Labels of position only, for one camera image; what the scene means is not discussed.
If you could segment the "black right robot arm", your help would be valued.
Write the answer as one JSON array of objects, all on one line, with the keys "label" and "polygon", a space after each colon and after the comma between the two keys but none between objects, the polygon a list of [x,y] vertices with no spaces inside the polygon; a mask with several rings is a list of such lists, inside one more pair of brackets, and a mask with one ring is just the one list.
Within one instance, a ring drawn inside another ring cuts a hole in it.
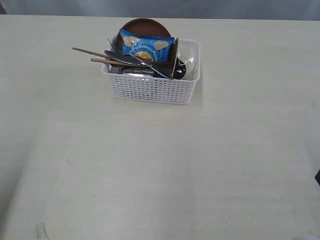
[{"label": "black right robot arm", "polygon": [[318,185],[320,185],[320,170],[317,172],[317,174],[315,175],[315,180],[318,183]]}]

